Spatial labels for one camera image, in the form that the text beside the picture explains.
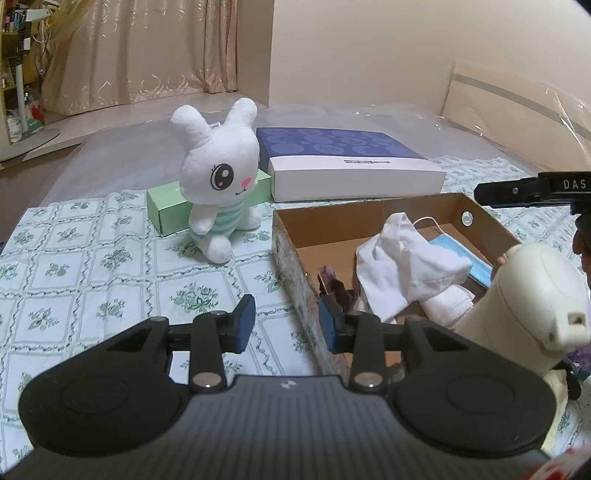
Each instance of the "white box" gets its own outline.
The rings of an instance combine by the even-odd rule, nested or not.
[[[259,128],[256,134],[276,202],[425,195],[439,193],[445,180],[437,165],[383,133]]]

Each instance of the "white towel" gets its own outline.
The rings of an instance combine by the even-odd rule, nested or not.
[[[458,321],[474,306],[474,296],[461,285],[449,285],[439,295],[420,303],[430,320],[453,330]]]
[[[372,311],[387,323],[414,300],[428,300],[463,283],[471,267],[469,259],[429,244],[406,213],[390,215],[382,232],[357,248],[362,291]]]

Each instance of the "open cardboard box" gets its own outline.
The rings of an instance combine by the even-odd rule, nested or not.
[[[482,207],[461,193],[276,210],[273,216],[273,257],[324,374],[338,374],[347,381],[352,355],[333,355],[327,349],[318,320],[317,272],[330,265],[346,288],[359,291],[355,251],[380,233],[386,219],[396,212],[406,212],[411,221],[424,216],[435,218],[446,233],[490,264],[519,243]],[[462,221],[465,212],[472,214],[470,225]],[[417,224],[417,229],[427,240],[440,234],[430,226],[432,222],[425,221],[423,228],[421,224]],[[464,286],[476,295],[476,299],[485,293],[484,288],[471,278]],[[424,316],[415,302],[401,312],[397,320],[403,322],[409,314]],[[388,366],[399,361],[398,352],[386,353]]]

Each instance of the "box handle hole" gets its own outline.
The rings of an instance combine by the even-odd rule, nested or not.
[[[462,225],[470,226],[474,223],[474,216],[470,212],[462,213]]]

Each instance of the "bunny ear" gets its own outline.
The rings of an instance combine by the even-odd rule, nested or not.
[[[250,98],[243,97],[234,103],[228,112],[224,125],[236,123],[251,127],[256,118],[256,113],[256,103]]]
[[[205,145],[212,137],[212,129],[191,105],[178,107],[170,118],[186,150]]]

